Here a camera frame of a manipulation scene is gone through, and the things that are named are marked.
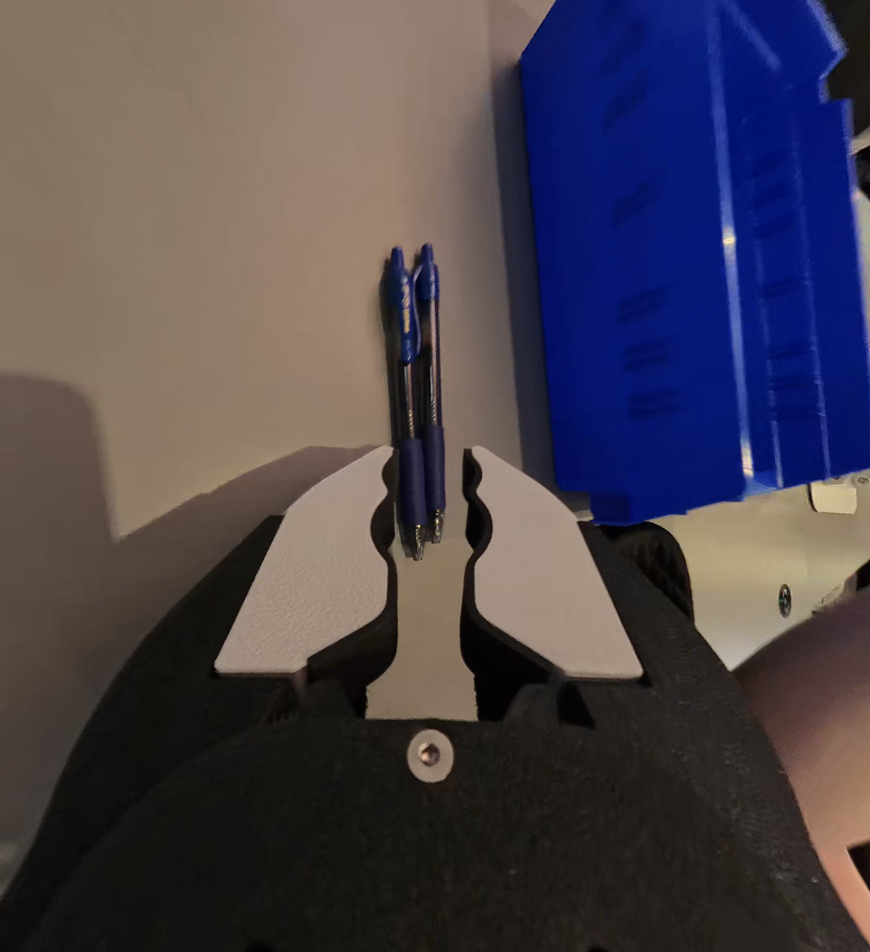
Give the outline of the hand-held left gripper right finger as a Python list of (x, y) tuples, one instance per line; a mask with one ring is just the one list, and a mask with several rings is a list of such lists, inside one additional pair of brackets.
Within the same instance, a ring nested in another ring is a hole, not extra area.
[(461, 650), (479, 704), (530, 684), (636, 684), (640, 658), (581, 524), (556, 495), (483, 446), (464, 452)]

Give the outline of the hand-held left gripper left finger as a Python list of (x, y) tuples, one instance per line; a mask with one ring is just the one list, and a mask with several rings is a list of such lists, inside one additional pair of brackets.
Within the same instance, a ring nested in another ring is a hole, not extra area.
[(214, 662), (224, 677), (335, 682), (353, 704), (398, 643), (393, 450), (332, 473), (286, 509)]

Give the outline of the blue retractable pen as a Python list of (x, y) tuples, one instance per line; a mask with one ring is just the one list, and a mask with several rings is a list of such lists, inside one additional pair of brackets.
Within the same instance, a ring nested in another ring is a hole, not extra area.
[(432, 543), (440, 543), (447, 509), (441, 384), (441, 281), (430, 243), (419, 250), (413, 281), (420, 329), (421, 440), (426, 507)]
[(420, 353), (420, 329), (412, 274), (400, 246), (391, 249), (385, 270), (385, 289), (393, 345), (398, 513), (405, 549), (414, 562), (420, 562), (428, 527), (424, 452), (416, 418), (415, 365)]

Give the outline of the blue plastic bin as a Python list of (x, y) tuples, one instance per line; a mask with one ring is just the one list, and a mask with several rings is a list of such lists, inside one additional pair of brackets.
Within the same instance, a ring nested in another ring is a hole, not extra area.
[(558, 487), (627, 526), (870, 469), (818, 2), (560, 1), (523, 51)]

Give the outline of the person's right forearm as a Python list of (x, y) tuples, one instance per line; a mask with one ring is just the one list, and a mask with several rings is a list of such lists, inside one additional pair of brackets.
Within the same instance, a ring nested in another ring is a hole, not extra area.
[(870, 947), (870, 587), (784, 632), (735, 670), (833, 887)]

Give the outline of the black office chair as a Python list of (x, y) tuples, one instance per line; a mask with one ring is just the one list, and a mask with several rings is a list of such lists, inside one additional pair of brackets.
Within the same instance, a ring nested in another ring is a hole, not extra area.
[(690, 572), (677, 539), (653, 522), (627, 527), (600, 526), (615, 550), (632, 562), (687, 619), (695, 621)]

